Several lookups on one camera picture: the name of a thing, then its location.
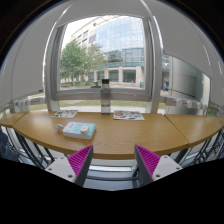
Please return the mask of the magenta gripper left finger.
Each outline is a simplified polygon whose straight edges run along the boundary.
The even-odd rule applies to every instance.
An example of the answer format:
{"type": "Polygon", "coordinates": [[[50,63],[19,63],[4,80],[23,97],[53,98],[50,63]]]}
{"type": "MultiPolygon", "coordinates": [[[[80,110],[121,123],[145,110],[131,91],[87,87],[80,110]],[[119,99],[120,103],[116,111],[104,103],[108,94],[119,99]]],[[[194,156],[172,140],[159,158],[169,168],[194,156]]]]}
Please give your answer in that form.
{"type": "Polygon", "coordinates": [[[93,146],[87,146],[68,157],[59,157],[46,171],[83,186],[93,157],[93,146]]]}

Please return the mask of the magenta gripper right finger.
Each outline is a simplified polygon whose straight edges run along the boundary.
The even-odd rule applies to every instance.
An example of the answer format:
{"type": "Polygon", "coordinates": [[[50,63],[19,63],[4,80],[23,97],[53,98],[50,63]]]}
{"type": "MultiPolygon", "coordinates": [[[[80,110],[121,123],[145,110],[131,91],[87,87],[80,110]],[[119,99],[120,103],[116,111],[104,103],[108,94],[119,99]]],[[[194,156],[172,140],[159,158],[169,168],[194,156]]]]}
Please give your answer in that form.
{"type": "Polygon", "coordinates": [[[148,185],[182,169],[168,155],[159,156],[139,145],[135,145],[134,155],[137,161],[141,186],[148,185]]]}

